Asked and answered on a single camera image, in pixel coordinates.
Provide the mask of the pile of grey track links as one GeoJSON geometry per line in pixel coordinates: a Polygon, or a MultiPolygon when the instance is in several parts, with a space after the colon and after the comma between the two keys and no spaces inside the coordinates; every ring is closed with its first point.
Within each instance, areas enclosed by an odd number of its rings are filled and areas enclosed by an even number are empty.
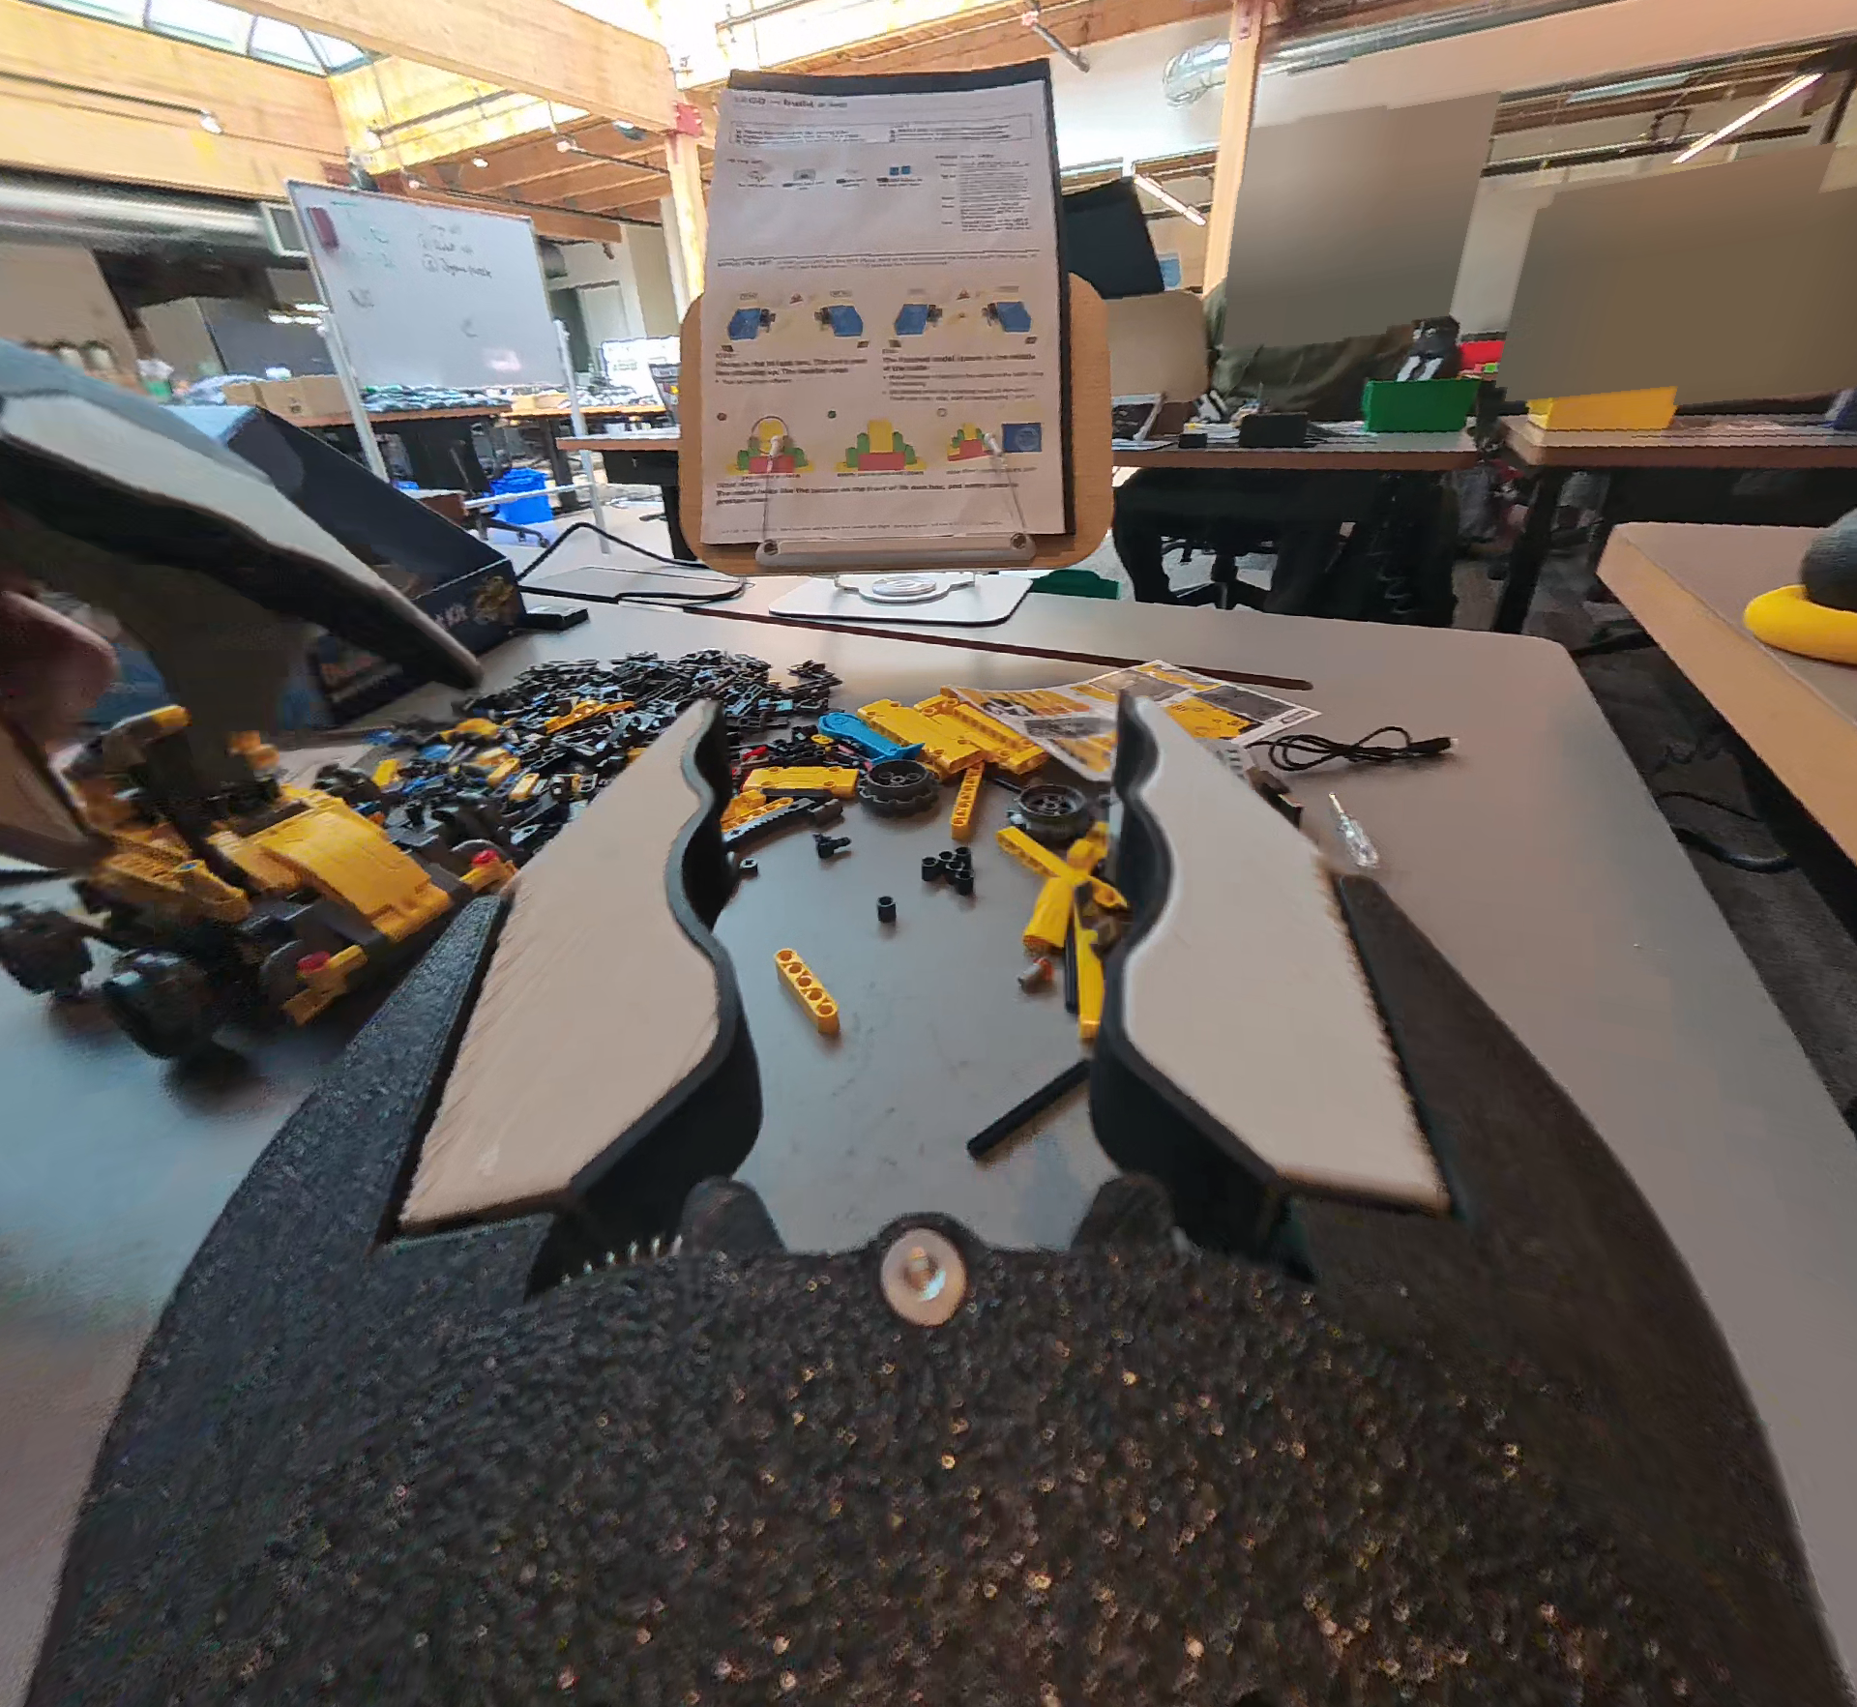
{"type": "Polygon", "coordinates": [[[471,699],[428,738],[460,746],[491,786],[578,772],[613,778],[684,713],[711,703],[731,754],[806,734],[841,681],[818,662],[784,672],[739,652],[548,662],[471,699]]]}

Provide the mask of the whiteboard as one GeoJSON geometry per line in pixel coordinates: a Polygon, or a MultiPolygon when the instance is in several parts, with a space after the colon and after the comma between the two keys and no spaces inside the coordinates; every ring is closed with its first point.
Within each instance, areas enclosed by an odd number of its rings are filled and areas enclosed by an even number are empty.
{"type": "Polygon", "coordinates": [[[288,204],[361,388],[566,388],[528,221],[306,184],[288,204]]]}

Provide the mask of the large yellow panel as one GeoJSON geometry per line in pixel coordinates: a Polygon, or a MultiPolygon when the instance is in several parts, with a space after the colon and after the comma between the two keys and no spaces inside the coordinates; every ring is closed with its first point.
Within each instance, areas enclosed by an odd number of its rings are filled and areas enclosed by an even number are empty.
{"type": "Polygon", "coordinates": [[[900,748],[916,748],[910,760],[926,766],[940,784],[989,762],[987,748],[944,715],[926,715],[892,701],[873,701],[857,709],[855,719],[900,748]]]}
{"type": "Polygon", "coordinates": [[[916,703],[916,713],[940,721],[942,727],[957,733],[973,746],[985,750],[985,764],[997,768],[1012,780],[1024,780],[1044,768],[1048,756],[1024,734],[1010,729],[1004,721],[995,721],[977,705],[957,697],[953,691],[942,691],[936,699],[916,703]]]}

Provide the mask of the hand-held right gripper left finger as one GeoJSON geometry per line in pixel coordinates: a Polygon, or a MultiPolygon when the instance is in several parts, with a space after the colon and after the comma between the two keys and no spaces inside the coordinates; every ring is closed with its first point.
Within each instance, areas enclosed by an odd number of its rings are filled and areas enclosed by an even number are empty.
{"type": "Polygon", "coordinates": [[[733,890],[713,701],[528,862],[412,1167],[401,1228],[552,1216],[670,1232],[753,1147],[755,1047],[713,937],[733,890]]]}

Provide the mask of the background work table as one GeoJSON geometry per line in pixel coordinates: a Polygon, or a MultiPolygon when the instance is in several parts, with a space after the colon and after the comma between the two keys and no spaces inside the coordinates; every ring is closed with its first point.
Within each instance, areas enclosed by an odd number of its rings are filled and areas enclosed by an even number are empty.
{"type": "Polygon", "coordinates": [[[1136,471],[1189,473],[1370,473],[1449,475],[1477,459],[1473,432],[1368,434],[1359,424],[1337,424],[1311,436],[1298,449],[1193,449],[1178,445],[1121,445],[1111,449],[1117,475],[1136,471]]]}
{"type": "Polygon", "coordinates": [[[1604,481],[1589,573],[1618,526],[1819,530],[1854,504],[1852,434],[1821,422],[1703,416],[1648,432],[1551,432],[1530,418],[1504,418],[1496,459],[1532,483],[1490,622],[1498,634],[1526,626],[1571,475],[1604,481]]]}

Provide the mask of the yellow box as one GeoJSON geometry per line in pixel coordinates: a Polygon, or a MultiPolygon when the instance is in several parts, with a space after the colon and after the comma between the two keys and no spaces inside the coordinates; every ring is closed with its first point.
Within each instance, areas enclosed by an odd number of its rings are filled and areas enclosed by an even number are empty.
{"type": "Polygon", "coordinates": [[[1675,388],[1597,396],[1549,396],[1526,402],[1526,420],[1545,436],[1660,434],[1677,416],[1675,388]]]}

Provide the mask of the green box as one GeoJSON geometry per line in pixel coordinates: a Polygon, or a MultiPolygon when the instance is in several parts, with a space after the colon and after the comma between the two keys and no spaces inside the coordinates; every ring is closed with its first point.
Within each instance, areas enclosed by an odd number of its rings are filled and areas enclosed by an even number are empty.
{"type": "Polygon", "coordinates": [[[1361,396],[1368,436],[1455,436],[1471,422],[1483,382],[1471,379],[1370,380],[1361,396]]]}

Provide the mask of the black axle rod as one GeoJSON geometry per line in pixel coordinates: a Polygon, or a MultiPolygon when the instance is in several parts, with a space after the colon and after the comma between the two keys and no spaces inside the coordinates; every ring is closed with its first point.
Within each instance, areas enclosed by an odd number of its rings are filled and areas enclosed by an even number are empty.
{"type": "Polygon", "coordinates": [[[985,1163],[1004,1151],[1020,1134],[1062,1106],[1073,1092],[1079,1092],[1089,1073],[1089,1059],[1075,1059],[1034,1092],[1008,1106],[1003,1116],[987,1122],[987,1126],[965,1144],[969,1161],[985,1163]]]}

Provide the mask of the heap of yellow beams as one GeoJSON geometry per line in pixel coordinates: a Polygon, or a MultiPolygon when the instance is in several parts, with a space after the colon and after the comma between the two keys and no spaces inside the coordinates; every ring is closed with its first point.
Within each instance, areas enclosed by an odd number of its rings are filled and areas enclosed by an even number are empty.
{"type": "Polygon", "coordinates": [[[1064,856],[1012,827],[997,831],[995,843],[1038,882],[1022,947],[1032,957],[1067,959],[1065,992],[1075,1000],[1079,1041],[1091,1045],[1103,1020],[1103,941],[1119,935],[1128,911],[1121,892],[1099,874],[1107,825],[1091,825],[1064,856]]]}

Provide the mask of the side desk with wooden edge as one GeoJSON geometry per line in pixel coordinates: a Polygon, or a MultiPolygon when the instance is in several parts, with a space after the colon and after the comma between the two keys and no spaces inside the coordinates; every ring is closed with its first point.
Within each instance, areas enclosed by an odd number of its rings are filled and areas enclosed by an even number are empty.
{"type": "Polygon", "coordinates": [[[1844,860],[1854,858],[1854,674],[1758,642],[1756,597],[1793,585],[1815,530],[1616,528],[1604,589],[1844,860]]]}

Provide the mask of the yellow black sticker sheet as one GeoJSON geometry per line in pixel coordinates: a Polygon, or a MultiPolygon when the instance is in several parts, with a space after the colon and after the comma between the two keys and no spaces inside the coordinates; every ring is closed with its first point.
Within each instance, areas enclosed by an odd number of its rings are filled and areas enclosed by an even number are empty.
{"type": "Polygon", "coordinates": [[[1093,674],[1085,681],[1046,689],[942,689],[942,695],[1001,723],[1089,784],[1109,780],[1121,699],[1154,701],[1191,740],[1217,752],[1286,734],[1317,719],[1303,703],[1168,662],[1093,674]]]}

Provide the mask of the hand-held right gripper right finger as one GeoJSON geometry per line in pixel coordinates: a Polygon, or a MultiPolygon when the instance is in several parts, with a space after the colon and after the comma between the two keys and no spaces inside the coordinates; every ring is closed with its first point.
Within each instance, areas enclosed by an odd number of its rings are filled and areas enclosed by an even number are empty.
{"type": "Polygon", "coordinates": [[[1168,1177],[1235,1167],[1425,1216],[1451,1206],[1327,860],[1160,703],[1121,699],[1115,884],[1091,1118],[1168,1177]]]}

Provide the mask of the blue kit box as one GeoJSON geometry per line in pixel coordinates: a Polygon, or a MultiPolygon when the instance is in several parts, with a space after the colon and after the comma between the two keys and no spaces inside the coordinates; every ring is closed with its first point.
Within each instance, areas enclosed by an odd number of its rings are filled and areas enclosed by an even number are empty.
{"type": "MultiPolygon", "coordinates": [[[[464,650],[485,652],[517,634],[523,599],[509,561],[316,434],[253,406],[180,406],[172,414],[267,475],[464,650]]],[[[281,727],[344,725],[418,685],[387,658],[320,634],[288,679],[281,727]]]]}

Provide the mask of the yellow toy vehicle model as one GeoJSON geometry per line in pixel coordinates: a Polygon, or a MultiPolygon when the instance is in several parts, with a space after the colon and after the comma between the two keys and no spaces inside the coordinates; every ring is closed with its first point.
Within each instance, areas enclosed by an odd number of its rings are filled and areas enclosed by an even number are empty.
{"type": "Polygon", "coordinates": [[[491,841],[397,837],[397,786],[344,768],[290,784],[253,733],[229,740],[229,776],[210,784],[188,731],[163,707],[84,742],[64,770],[100,841],[74,878],[80,910],[3,910],[3,972],[35,998],[76,1000],[109,957],[96,994],[153,1059],[190,1059],[265,1016],[312,1024],[519,876],[491,841]]]}

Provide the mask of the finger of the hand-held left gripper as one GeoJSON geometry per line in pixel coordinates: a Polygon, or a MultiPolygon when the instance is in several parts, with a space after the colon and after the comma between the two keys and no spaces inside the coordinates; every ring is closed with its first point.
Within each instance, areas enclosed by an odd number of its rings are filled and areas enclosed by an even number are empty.
{"type": "Polygon", "coordinates": [[[52,872],[102,860],[107,841],[80,819],[50,758],[11,721],[1,721],[1,858],[52,872]]]}
{"type": "Polygon", "coordinates": [[[261,469],[147,396],[1,355],[3,583],[121,626],[202,736],[279,727],[316,632],[475,687],[475,656],[261,469]]]}

